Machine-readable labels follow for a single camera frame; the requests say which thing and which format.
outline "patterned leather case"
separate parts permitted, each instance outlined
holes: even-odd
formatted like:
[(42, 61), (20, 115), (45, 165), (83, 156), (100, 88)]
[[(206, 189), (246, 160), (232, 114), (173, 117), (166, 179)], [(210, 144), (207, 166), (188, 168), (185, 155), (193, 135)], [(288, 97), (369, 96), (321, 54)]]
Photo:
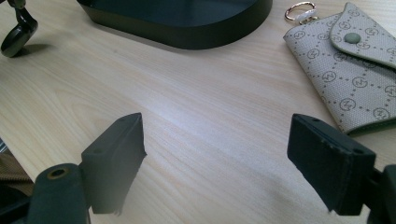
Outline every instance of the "patterned leather case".
[(396, 38), (355, 5), (284, 39), (342, 132), (396, 121)]

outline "black stand base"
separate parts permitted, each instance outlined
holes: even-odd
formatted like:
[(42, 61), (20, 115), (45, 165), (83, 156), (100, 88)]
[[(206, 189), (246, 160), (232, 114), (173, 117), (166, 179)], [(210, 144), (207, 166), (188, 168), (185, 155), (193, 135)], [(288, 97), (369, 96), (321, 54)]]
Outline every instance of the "black stand base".
[(179, 49), (211, 49), (253, 32), (272, 0), (78, 0), (91, 20)]

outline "light wood grain surface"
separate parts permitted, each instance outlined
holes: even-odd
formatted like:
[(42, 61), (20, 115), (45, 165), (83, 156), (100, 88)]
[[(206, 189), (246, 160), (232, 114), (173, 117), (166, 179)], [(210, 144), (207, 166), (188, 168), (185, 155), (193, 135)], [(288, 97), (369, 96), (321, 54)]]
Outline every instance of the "light wood grain surface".
[[(365, 223), (328, 213), (286, 155), (293, 113), (334, 125), (284, 40), (297, 3), (230, 45), (182, 50), (94, 24), (76, 1), (28, 0), (39, 22), (19, 58), (0, 57), (0, 136), (30, 177), (80, 153), (113, 121), (141, 112), (148, 156), (123, 214), (92, 223)], [(327, 17), (344, 1), (316, 1)], [(356, 1), (393, 35), (394, 1)], [(16, 25), (0, 6), (0, 36)], [(396, 162), (396, 130), (355, 137)]]

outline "black object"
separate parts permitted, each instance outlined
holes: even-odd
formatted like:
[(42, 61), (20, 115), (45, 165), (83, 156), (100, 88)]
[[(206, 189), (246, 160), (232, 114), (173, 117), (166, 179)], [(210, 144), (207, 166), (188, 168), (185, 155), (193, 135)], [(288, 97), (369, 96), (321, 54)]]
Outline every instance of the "black object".
[(1, 51), (6, 57), (14, 57), (35, 33), (38, 23), (26, 10), (25, 0), (8, 0), (8, 2), (15, 8), (18, 24), (6, 36)]
[[(140, 113), (118, 119), (84, 150), (79, 166), (59, 164), (37, 177), (28, 204), (27, 223), (91, 223), (90, 207), (95, 214), (120, 213), (147, 155), (143, 143)], [(0, 215), (9, 217), (13, 212), (2, 211)], [(21, 216), (26, 213), (13, 216), (13, 220)]]
[(273, 0), (78, 0), (96, 23), (180, 49), (210, 49), (253, 32)]
[(30, 199), (18, 189), (0, 185), (0, 223), (11, 223), (26, 216)]
[(381, 174), (369, 148), (319, 119), (293, 115), (288, 157), (329, 210), (358, 216), (366, 204), (368, 223), (396, 224), (396, 165)]

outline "snap button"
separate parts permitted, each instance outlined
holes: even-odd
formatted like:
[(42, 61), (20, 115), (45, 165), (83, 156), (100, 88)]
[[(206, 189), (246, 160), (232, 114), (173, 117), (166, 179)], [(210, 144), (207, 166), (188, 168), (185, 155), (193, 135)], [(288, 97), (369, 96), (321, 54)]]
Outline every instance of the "snap button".
[(344, 36), (344, 40), (349, 44), (357, 44), (361, 42), (361, 36), (356, 33), (349, 33)]

